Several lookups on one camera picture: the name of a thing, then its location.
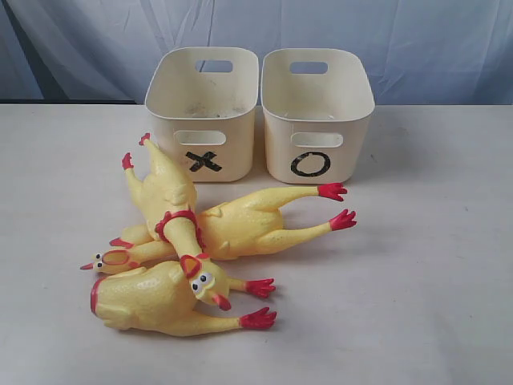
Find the yellow rubber chicken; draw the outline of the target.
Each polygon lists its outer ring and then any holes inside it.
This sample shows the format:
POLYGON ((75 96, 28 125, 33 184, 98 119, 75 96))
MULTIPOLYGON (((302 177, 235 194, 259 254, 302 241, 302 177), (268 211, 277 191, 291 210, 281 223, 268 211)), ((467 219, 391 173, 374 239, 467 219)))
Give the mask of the yellow rubber chicken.
MULTIPOLYGON (((196 216, 205 251, 213 260, 273 254, 321 235, 356 225, 354 211, 343 210, 326 223, 302 229, 286 229, 280 207, 302 197, 325 197, 342 201, 347 193, 341 183, 319 186, 265 188, 223 202, 196 216)), ((130 249, 111 246, 98 253, 81 270, 118 274, 148 261, 177 259, 172 245, 152 241, 130 249)))
POLYGON ((149 236, 172 245, 196 298, 222 310, 230 310, 229 284, 224 271, 204 252, 197 223, 196 188, 185 171, 151 141, 149 133, 139 140, 150 158, 150 172, 143 180, 135 175, 131 154, 122 159, 131 198, 143 214, 149 236))

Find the yellow rubber chicken top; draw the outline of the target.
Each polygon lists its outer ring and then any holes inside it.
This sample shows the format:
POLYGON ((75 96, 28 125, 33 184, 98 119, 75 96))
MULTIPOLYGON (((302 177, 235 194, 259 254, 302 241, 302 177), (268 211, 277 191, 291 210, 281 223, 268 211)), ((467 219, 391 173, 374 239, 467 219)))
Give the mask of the yellow rubber chicken top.
POLYGON ((135 175, 131 154, 122 159, 131 198, 143 214, 149 236, 172 245, 196 298, 222 310, 230 310, 229 284, 224 271, 204 252, 197 223, 196 188, 185 171, 151 141, 149 133, 139 140, 150 158, 150 172, 143 180, 135 175))

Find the headless yellow chicken body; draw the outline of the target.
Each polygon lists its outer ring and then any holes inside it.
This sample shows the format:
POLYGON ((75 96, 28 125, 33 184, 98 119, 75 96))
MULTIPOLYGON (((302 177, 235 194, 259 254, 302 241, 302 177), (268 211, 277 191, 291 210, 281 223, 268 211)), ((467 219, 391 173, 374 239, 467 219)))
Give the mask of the headless yellow chicken body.
POLYGON ((197 302, 230 310, 231 290, 267 298, 271 278, 244 281, 229 277, 204 255, 184 255, 150 269, 139 267, 99 279, 91 288, 91 312, 105 326, 141 329, 186 337, 236 329, 265 330, 277 313, 264 307, 240 317, 214 317, 195 310, 197 302))

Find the cream bin marked O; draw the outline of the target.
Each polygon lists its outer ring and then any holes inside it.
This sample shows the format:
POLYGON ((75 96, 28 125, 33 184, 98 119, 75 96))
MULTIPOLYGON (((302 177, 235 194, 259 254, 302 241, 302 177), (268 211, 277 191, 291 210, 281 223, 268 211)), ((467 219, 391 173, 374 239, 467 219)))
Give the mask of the cream bin marked O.
POLYGON ((375 109, 362 61, 331 48, 267 54, 261 72, 266 165, 288 184, 348 180, 375 109))

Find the cream bin marked X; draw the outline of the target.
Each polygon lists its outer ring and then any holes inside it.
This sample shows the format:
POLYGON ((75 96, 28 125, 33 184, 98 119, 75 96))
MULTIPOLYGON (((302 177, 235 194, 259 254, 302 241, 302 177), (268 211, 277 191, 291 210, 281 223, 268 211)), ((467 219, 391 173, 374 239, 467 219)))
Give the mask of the cream bin marked X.
POLYGON ((249 173, 259 61, 239 47, 167 53, 144 100, 155 141, 195 182, 232 182, 249 173))

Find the detached chicken head neck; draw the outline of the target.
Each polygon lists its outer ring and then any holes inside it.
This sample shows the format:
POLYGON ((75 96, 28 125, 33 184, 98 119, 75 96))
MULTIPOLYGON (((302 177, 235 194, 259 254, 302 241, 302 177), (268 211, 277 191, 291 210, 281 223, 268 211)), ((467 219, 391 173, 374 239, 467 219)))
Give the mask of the detached chicken head neck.
POLYGON ((109 242, 109 245, 130 249, 136 245, 154 241, 146 225, 134 225, 122 230, 121 235, 109 242))

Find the white backdrop curtain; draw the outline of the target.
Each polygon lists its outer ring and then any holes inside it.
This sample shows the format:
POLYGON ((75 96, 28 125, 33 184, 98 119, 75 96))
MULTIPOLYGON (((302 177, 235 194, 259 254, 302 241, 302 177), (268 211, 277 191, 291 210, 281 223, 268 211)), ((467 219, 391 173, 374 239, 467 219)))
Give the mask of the white backdrop curtain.
POLYGON ((509 104, 509 1, 4 1, 1 97, 143 101, 163 55, 329 47, 379 104, 509 104))

